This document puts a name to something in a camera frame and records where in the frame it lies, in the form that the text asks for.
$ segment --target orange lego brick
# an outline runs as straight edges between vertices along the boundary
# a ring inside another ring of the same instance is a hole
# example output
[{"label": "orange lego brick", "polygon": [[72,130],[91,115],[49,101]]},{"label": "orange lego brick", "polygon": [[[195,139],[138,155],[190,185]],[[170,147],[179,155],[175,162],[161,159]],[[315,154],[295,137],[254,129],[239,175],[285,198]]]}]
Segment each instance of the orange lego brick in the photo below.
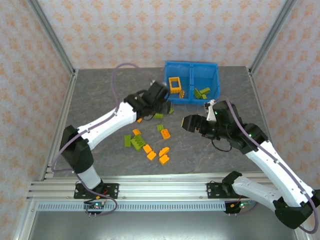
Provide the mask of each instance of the orange lego brick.
[{"label": "orange lego brick", "polygon": [[168,155],[166,154],[159,158],[159,162],[162,165],[165,165],[167,162],[169,162],[169,160],[170,160],[170,157],[168,157]]},{"label": "orange lego brick", "polygon": [[149,144],[143,146],[143,150],[145,151],[146,154],[149,154],[152,151],[152,149],[149,146]]},{"label": "orange lego brick", "polygon": [[133,129],[132,132],[134,133],[134,135],[141,135],[141,132],[137,128]]},{"label": "orange lego brick", "polygon": [[171,137],[168,129],[162,129],[161,135],[162,135],[163,139],[169,139]]},{"label": "orange lego brick", "polygon": [[156,156],[157,154],[154,151],[151,151],[146,157],[152,161]]},{"label": "orange lego brick", "polygon": [[162,157],[163,155],[167,154],[169,152],[170,148],[169,147],[164,147],[162,150],[159,152],[159,157]]}]

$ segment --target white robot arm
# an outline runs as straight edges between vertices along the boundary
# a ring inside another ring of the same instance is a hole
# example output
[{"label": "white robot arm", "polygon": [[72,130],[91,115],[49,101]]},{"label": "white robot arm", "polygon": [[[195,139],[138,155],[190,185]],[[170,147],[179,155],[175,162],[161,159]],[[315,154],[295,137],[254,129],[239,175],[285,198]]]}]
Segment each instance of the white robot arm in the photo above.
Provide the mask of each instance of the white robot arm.
[{"label": "white robot arm", "polygon": [[90,190],[100,193],[104,185],[93,166],[91,150],[103,139],[139,118],[155,113],[168,114],[171,109],[171,102],[165,99],[168,94],[169,90],[155,81],[148,90],[128,95],[119,106],[98,119],[78,128],[70,125],[64,129],[60,149],[73,137],[83,133],[62,152],[62,156]]},{"label": "white robot arm", "polygon": [[[197,130],[202,137],[212,141],[226,139],[233,148],[238,149],[252,160],[277,189],[253,182],[242,176],[241,173],[233,171],[223,179],[222,183],[207,184],[208,189],[215,191],[211,192],[210,196],[215,198],[214,196],[218,195],[221,198],[221,193],[227,196],[246,196],[274,211],[278,219],[287,227],[296,229],[313,212],[309,199],[312,199],[316,207],[320,204],[320,190],[313,190],[303,182],[279,156],[263,131],[255,124],[243,124],[235,105],[231,104],[231,107],[234,116],[226,101],[217,103],[211,100],[204,105],[207,117],[186,116],[182,121],[182,127],[189,132]],[[251,142],[240,130],[234,117],[249,137],[270,153],[273,158]]]}]

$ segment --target lego brick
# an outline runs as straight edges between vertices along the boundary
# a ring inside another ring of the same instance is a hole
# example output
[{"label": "lego brick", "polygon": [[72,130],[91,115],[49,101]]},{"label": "lego brick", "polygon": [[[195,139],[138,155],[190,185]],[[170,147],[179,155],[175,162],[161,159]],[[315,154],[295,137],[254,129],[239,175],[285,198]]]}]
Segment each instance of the lego brick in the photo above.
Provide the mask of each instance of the lego brick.
[{"label": "lego brick", "polygon": [[167,162],[169,162],[169,160],[170,160],[170,157],[168,157],[168,155],[166,154],[159,158],[159,162],[162,165],[165,165]]},{"label": "lego brick", "polygon": [[149,146],[149,144],[143,146],[143,150],[145,151],[146,154],[149,154],[152,151],[152,149]]},{"label": "lego brick", "polygon": [[139,131],[139,129],[133,129],[132,132],[134,133],[134,135],[141,135],[141,132]]},{"label": "lego brick", "polygon": [[126,148],[131,147],[131,136],[130,135],[125,135],[124,136],[124,146]]},{"label": "lego brick", "polygon": [[164,115],[163,115],[162,113],[156,113],[156,114],[154,115],[154,118],[155,118],[155,119],[163,119],[163,118],[164,118]]},{"label": "lego brick", "polygon": [[162,150],[159,152],[159,157],[162,157],[163,155],[166,155],[169,152],[170,148],[169,147],[164,147]]},{"label": "lego brick", "polygon": [[206,87],[205,89],[202,89],[199,91],[199,93],[202,95],[202,94],[209,94],[210,93],[210,88],[209,87]]},{"label": "lego brick", "polygon": [[158,132],[161,132],[162,129],[165,129],[162,124],[161,125],[157,125],[156,128],[158,129]]},{"label": "lego brick", "polygon": [[146,142],[144,141],[144,139],[142,138],[141,135],[135,135],[133,137],[133,139],[137,142],[137,144],[140,146],[140,148],[142,148],[143,146],[146,145]]},{"label": "lego brick", "polygon": [[[172,83],[173,82],[178,82],[178,86],[177,87],[173,87]],[[182,88],[181,88],[181,82],[180,82],[180,77],[175,76],[175,77],[169,77],[169,86],[170,86],[170,93],[171,94],[178,94],[181,92]]]},{"label": "lego brick", "polygon": [[170,108],[170,111],[169,111],[169,114],[172,114],[175,110],[171,107]]},{"label": "lego brick", "polygon": [[140,152],[140,150],[141,150],[142,147],[140,146],[139,143],[137,143],[137,141],[136,141],[134,138],[131,139],[131,143],[132,143],[132,145],[134,146],[135,150],[137,150],[138,152]]},{"label": "lego brick", "polygon": [[182,90],[179,94],[179,98],[183,99],[184,97],[185,97],[185,91]]},{"label": "lego brick", "polygon": [[152,161],[156,156],[157,154],[154,151],[151,151],[146,157]]},{"label": "lego brick", "polygon": [[163,139],[169,139],[171,137],[168,129],[162,129],[161,135],[162,135]]},{"label": "lego brick", "polygon": [[201,93],[198,91],[198,89],[194,89],[194,96],[197,98],[197,99],[200,99],[201,98]]}]

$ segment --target wall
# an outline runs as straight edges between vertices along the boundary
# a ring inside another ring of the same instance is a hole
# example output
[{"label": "wall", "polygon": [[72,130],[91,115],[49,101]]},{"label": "wall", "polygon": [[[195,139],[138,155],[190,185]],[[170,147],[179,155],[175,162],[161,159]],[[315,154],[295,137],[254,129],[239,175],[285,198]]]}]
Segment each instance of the wall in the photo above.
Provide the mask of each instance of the wall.
[{"label": "wall", "polygon": [[40,0],[73,66],[250,66],[285,0]]},{"label": "wall", "polygon": [[[254,76],[273,143],[288,165],[320,188],[320,4],[298,0]],[[306,222],[315,225],[311,216]]]},{"label": "wall", "polygon": [[69,79],[27,1],[0,1],[0,239],[40,177]]}]

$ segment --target gray work surface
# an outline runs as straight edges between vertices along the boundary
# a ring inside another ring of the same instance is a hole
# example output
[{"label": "gray work surface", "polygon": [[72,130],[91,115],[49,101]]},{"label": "gray work surface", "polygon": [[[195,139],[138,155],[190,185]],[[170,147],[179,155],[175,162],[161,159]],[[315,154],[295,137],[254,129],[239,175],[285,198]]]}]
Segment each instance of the gray work surface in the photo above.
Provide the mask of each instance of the gray work surface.
[{"label": "gray work surface", "polygon": [[218,211],[37,212],[29,240],[296,240],[268,208],[228,217]]},{"label": "gray work surface", "polygon": [[[75,128],[86,125],[111,111],[116,102],[110,87],[113,69],[80,70],[76,80],[66,126]],[[258,103],[244,66],[219,67],[221,95],[227,96],[237,107],[244,123],[254,123],[264,132],[265,126]],[[148,78],[163,82],[164,68],[123,68],[118,70],[114,81],[120,101],[127,95],[148,89]],[[210,140],[199,133],[187,132],[181,127],[182,119],[188,115],[206,116],[202,105],[173,104],[174,113],[163,119],[143,120],[116,131],[92,150],[94,166],[100,176],[158,175],[221,172],[260,171],[252,161],[237,149],[230,152],[216,150]],[[164,140],[157,130],[163,124],[171,138]],[[125,135],[134,136],[138,128],[147,144],[156,152],[169,147],[170,161],[162,166],[159,158],[148,160],[144,150],[137,152],[134,147],[124,147]],[[229,144],[215,141],[221,149],[228,150]],[[67,168],[61,157],[56,169]],[[71,173],[56,173],[55,177],[69,177]]]}]

